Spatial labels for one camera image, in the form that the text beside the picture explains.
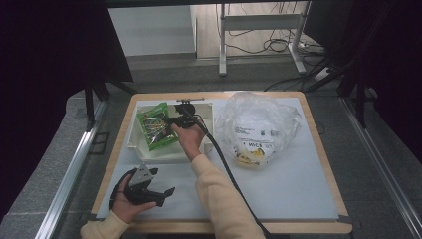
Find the green package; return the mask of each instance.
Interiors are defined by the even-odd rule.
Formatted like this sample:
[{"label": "green package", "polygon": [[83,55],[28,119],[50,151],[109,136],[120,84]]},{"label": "green package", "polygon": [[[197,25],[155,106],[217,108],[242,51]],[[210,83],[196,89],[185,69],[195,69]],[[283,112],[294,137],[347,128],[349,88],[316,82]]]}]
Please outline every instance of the green package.
[{"label": "green package", "polygon": [[171,125],[166,122],[168,119],[167,103],[161,103],[150,111],[138,113],[136,117],[142,126],[149,151],[178,141],[176,134],[171,130]]}]

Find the gray carpet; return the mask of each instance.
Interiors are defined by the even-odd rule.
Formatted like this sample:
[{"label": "gray carpet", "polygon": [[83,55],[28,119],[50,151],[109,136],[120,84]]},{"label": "gray carpet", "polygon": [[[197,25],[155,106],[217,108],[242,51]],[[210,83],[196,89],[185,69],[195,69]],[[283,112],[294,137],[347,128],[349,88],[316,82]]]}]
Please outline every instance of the gray carpet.
[{"label": "gray carpet", "polygon": [[[129,86],[143,93],[198,91],[262,91],[284,79],[297,77],[290,58],[231,60],[228,76],[218,76],[216,61],[193,62],[183,66],[165,62],[143,68],[141,62],[130,62],[134,83]],[[281,91],[295,82],[276,85]],[[342,104],[335,93],[334,81],[311,94],[306,94],[325,151],[340,192],[353,223],[353,235],[292,235],[295,239],[311,238],[412,238],[394,201],[379,177]],[[297,90],[301,84],[290,90]],[[79,238],[79,229],[87,222],[97,196],[107,161],[124,117],[130,95],[107,85],[111,92],[98,137],[106,137],[103,145],[91,148],[80,176],[64,209],[54,238]],[[84,95],[68,100],[67,114],[44,155],[0,226],[0,238],[34,238],[51,204],[57,187],[66,172],[86,126]],[[366,107],[366,123],[376,144],[385,156],[411,202],[422,211],[422,166],[405,145],[382,121],[371,106]],[[124,238],[146,235],[126,234]],[[159,235],[153,238],[174,238]]]}]

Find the beige sleeve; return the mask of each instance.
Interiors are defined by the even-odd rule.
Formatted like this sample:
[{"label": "beige sleeve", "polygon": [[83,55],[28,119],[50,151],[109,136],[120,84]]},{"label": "beige sleeve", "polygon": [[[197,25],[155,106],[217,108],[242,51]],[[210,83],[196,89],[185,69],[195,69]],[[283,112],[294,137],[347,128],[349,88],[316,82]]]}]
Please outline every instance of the beige sleeve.
[{"label": "beige sleeve", "polygon": [[265,238],[263,231],[227,176],[201,154],[192,161],[196,190],[210,214],[216,238]]},{"label": "beige sleeve", "polygon": [[129,227],[112,211],[104,221],[89,221],[81,228],[81,236],[84,239],[118,239]]}]

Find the white plastic container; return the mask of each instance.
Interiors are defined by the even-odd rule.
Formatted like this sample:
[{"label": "white plastic container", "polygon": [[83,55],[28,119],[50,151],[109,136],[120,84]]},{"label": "white plastic container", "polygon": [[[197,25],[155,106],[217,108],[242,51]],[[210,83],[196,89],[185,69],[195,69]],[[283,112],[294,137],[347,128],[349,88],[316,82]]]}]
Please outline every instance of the white plastic container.
[{"label": "white plastic container", "polygon": [[[202,116],[208,130],[214,134],[214,117],[213,106],[211,103],[192,104],[196,109],[196,114]],[[147,112],[155,106],[138,107],[135,114]],[[171,118],[177,118],[180,114],[176,111],[174,105],[168,105],[168,114]],[[179,142],[175,142],[166,147],[149,151],[146,143],[145,135],[137,118],[134,119],[131,126],[131,132],[127,147],[133,149],[136,155],[146,164],[163,164],[163,163],[186,163],[189,160],[180,146]],[[212,149],[212,143],[208,137],[204,137],[199,148],[201,152],[208,153]]]}]

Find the table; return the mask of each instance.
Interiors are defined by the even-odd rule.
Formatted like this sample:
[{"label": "table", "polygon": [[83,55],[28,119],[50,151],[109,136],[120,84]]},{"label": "table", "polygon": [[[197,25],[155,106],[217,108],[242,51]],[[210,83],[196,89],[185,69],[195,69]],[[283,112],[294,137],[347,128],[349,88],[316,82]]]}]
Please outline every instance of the table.
[{"label": "table", "polygon": [[[166,101],[176,99],[198,99],[204,97],[205,99],[229,99],[234,92],[224,93],[172,93],[172,94],[142,94],[134,95],[130,101],[128,110],[121,125],[116,143],[111,153],[108,166],[105,171],[102,184],[99,189],[95,204],[92,209],[92,214],[96,215],[101,207],[106,191],[110,187],[111,177],[116,168],[118,158],[122,148],[125,146],[124,139],[129,129],[130,121],[133,115],[133,109],[138,101]],[[306,123],[309,126],[312,139],[316,146],[317,156],[319,157],[323,173],[332,194],[335,207],[337,209],[339,218],[337,220],[271,220],[265,221],[263,224],[272,233],[293,234],[293,233],[349,233],[352,229],[349,223],[348,213],[344,206],[341,194],[338,190],[334,175],[329,165],[327,156],[322,146],[322,142],[317,133],[317,128],[314,123],[310,108],[302,93],[257,93],[274,98],[297,98],[301,104]],[[142,233],[213,233],[213,228],[208,220],[135,220],[130,228],[130,231]]]}]

